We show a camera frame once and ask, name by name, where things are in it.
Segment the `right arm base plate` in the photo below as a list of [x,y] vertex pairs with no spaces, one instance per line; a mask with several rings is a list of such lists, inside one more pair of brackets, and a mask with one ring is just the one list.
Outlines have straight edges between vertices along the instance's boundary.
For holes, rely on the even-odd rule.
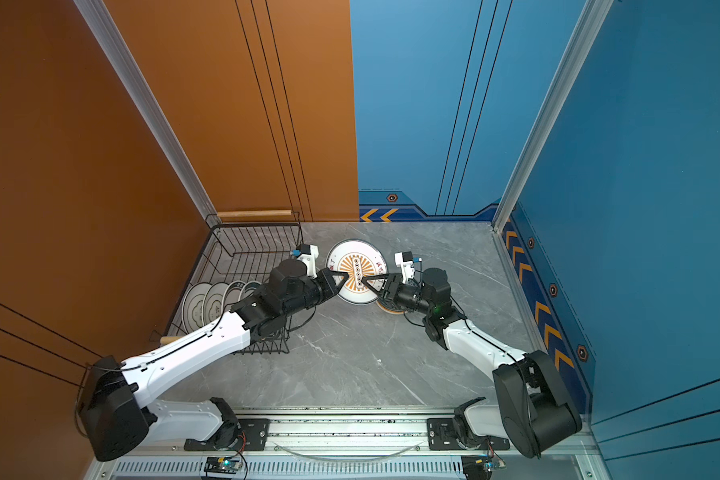
[[433,451],[445,450],[492,450],[507,451],[511,448],[508,439],[495,436],[468,438],[456,427],[454,417],[429,418],[426,421],[428,446]]

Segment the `grey green plate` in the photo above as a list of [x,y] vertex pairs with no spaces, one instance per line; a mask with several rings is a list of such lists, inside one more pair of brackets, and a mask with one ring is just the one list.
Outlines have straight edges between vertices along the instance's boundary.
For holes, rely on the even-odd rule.
[[383,299],[378,299],[376,301],[376,304],[385,313],[389,313],[392,315],[403,315],[405,313],[404,308],[397,307],[397,306],[393,305],[392,303],[387,302]]

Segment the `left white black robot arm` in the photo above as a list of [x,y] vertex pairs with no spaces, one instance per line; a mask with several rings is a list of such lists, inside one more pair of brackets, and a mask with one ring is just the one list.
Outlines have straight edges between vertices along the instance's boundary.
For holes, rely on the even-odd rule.
[[96,459],[112,461],[141,445],[168,440],[182,440],[192,449],[238,447],[242,428],[222,398],[162,403],[160,396],[222,357],[276,333],[292,315],[332,299],[348,278],[329,268],[310,273],[303,261],[287,259],[267,282],[208,325],[122,362],[111,356],[98,360],[76,407]]

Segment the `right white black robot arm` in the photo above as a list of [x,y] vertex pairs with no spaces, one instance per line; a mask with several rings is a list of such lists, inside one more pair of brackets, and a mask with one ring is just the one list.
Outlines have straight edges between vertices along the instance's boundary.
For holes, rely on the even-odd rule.
[[496,407],[480,397],[454,409],[455,436],[464,447],[503,438],[533,458],[582,430],[581,414],[550,356],[511,347],[479,329],[452,298],[444,270],[429,268],[420,280],[373,275],[362,284],[397,309],[421,313],[431,341],[492,378]]

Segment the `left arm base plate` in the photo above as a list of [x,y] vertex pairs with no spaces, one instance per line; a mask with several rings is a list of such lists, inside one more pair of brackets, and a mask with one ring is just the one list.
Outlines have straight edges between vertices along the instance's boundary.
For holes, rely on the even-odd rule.
[[208,440],[187,439],[185,451],[263,451],[266,446],[270,420],[247,418],[237,421],[223,421],[219,429]]

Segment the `black wire dish rack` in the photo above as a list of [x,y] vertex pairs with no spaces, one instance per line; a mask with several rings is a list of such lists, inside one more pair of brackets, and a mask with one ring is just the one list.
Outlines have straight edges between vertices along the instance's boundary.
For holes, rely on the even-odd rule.
[[251,295],[302,243],[298,220],[211,226],[161,333],[182,336],[220,317]]

